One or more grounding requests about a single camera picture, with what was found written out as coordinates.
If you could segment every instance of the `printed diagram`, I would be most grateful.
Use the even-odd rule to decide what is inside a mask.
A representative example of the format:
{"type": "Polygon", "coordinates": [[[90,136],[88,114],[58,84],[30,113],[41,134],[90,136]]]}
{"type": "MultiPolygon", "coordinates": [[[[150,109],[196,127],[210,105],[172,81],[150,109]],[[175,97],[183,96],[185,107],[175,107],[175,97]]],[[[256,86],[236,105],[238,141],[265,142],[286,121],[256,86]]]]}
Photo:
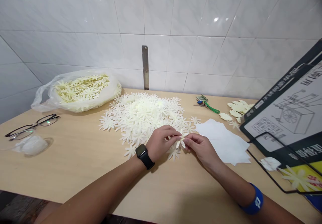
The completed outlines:
{"type": "Polygon", "coordinates": [[[315,114],[311,107],[322,105],[321,100],[318,95],[307,94],[305,90],[301,90],[283,99],[282,102],[274,104],[281,110],[281,114],[278,117],[272,117],[290,132],[305,134],[315,114]]]}
{"type": "MultiPolygon", "coordinates": [[[[270,132],[272,135],[276,136],[283,130],[276,126],[272,121],[270,121],[268,118],[263,117],[261,120],[259,120],[257,123],[255,123],[252,128],[258,133],[261,134],[263,132],[270,132]]],[[[263,135],[264,139],[271,138],[268,134],[263,135]]]]}

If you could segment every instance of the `black smartwatch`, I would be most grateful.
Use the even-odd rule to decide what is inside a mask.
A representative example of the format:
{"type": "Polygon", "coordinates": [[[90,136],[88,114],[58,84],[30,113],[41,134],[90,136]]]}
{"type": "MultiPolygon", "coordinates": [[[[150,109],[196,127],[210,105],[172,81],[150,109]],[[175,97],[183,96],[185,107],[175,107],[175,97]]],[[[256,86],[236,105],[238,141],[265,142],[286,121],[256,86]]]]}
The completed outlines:
{"type": "Polygon", "coordinates": [[[154,166],[154,163],[148,156],[147,147],[145,147],[144,144],[141,144],[139,147],[137,147],[135,149],[135,152],[137,153],[137,157],[143,162],[147,170],[150,170],[154,166]]]}

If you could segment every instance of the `person's arm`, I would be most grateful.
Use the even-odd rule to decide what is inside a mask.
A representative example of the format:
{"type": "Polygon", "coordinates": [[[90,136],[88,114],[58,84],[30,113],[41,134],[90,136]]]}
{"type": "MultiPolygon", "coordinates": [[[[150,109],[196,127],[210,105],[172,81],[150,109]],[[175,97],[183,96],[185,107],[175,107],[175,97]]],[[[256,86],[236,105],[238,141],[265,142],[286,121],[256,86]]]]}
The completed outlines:
{"type": "MultiPolygon", "coordinates": [[[[180,135],[171,126],[154,130],[146,144],[150,159],[157,161],[180,135]]],[[[136,156],[130,158],[74,195],[42,223],[100,223],[119,194],[143,171],[147,171],[143,162],[136,156]]]]}
{"type": "MultiPolygon", "coordinates": [[[[254,187],[226,166],[218,157],[208,138],[196,133],[185,137],[186,149],[196,153],[205,169],[220,183],[227,193],[242,207],[255,199],[254,187]]],[[[250,219],[255,223],[302,223],[299,219],[263,194],[263,205],[250,219]]]]}

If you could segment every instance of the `watch strap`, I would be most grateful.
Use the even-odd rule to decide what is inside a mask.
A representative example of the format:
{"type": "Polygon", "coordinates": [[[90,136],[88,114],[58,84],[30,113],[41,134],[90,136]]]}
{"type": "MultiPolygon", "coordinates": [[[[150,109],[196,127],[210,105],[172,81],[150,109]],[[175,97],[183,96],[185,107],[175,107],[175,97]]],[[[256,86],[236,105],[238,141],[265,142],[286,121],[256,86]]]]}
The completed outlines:
{"type": "Polygon", "coordinates": [[[150,157],[148,155],[148,151],[146,151],[144,154],[142,154],[139,158],[142,160],[142,162],[145,165],[145,167],[147,168],[147,170],[150,170],[154,166],[154,163],[152,162],[152,160],[150,159],[150,157]]]}

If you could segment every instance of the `floor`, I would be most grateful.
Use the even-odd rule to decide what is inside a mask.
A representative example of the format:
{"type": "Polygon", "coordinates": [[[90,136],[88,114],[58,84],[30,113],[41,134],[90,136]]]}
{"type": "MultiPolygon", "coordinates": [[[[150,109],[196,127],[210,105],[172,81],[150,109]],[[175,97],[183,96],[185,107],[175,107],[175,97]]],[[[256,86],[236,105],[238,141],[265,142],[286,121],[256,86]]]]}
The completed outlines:
{"type": "MultiPolygon", "coordinates": [[[[0,224],[33,224],[48,201],[0,191],[0,224]]],[[[147,224],[131,218],[108,215],[108,224],[147,224]]]]}

